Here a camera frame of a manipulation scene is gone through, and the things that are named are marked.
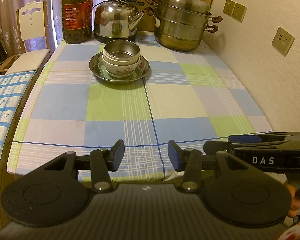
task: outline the switch plate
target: switch plate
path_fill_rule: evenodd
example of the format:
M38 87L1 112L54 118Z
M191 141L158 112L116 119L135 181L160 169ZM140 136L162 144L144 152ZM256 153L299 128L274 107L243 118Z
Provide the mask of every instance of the switch plate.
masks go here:
M294 37L279 27L272 41L272 46L275 47L282 55L286 56L292 46L293 41Z
M244 15L246 14L247 8L240 4L240 3L236 3L234 6L234 10L232 13L232 17L237 19L239 22L243 21Z
M234 9L235 2L231 0L226 0L225 7L223 8L223 12L229 16L232 15Z

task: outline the pot lid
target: pot lid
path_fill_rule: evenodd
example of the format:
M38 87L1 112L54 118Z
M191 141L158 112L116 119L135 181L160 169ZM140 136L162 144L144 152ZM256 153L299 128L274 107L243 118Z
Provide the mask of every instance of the pot lid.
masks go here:
M208 14L210 5L204 0L159 0L162 3L192 11L196 13Z
M123 3L126 5L135 5L135 6L145 6L144 2L139 2L138 0L108 0L108 1L112 1L112 2L119 2L119 3Z

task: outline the checkered tablecloth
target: checkered tablecloth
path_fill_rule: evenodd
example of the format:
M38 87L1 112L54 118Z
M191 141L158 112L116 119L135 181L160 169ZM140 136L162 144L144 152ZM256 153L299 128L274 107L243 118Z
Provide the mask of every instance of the checkered tablecloth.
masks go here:
M208 139L271 130L239 80L204 43L191 52L160 46L153 35L136 43L151 71L128 85L99 82L89 60L96 40L62 41L41 73L21 116L8 171L26 174L66 151L89 154L125 142L113 180L157 180L175 173L167 143L203 150ZM79 173L82 181L90 173Z
M12 137L14 131L18 106L31 86L34 74L35 71L31 71L0 76L0 194L5 184L3 172L8 157L5 149L11 142L9 136Z

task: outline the white chair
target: white chair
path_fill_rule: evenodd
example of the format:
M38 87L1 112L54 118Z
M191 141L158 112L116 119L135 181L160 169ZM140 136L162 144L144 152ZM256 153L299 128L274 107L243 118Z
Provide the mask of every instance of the white chair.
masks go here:
M41 73L50 55L47 2L31 2L17 10L17 25L22 54L6 74L37 70ZM46 37L47 49L26 52L24 41Z

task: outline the human hand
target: human hand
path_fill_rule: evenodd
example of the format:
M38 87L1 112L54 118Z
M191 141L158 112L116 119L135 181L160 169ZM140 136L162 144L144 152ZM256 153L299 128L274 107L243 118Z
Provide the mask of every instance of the human hand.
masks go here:
M300 209L300 198L295 197L296 189L293 186L291 186L290 184L288 184L288 181L286 181L284 183L284 185L290 191L290 194L292 197L291 207L290 207L290 210L289 210L287 216L290 218L294 218L297 215L298 209Z

